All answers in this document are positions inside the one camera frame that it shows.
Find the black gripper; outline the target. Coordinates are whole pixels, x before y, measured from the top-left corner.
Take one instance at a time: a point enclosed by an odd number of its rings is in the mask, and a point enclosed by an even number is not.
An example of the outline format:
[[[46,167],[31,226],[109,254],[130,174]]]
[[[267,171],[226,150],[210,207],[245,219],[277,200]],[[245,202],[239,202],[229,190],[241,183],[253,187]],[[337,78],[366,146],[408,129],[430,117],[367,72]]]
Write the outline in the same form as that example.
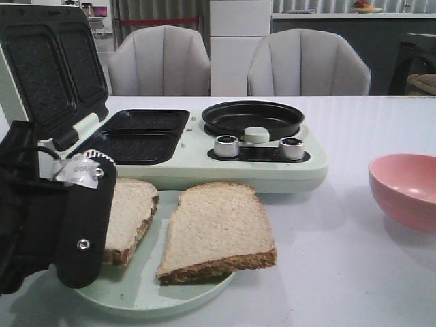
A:
[[[95,189],[40,177],[34,123],[13,121],[1,141],[1,293],[54,264],[62,284],[90,285],[99,275],[116,184],[109,159],[94,157],[103,175]]]

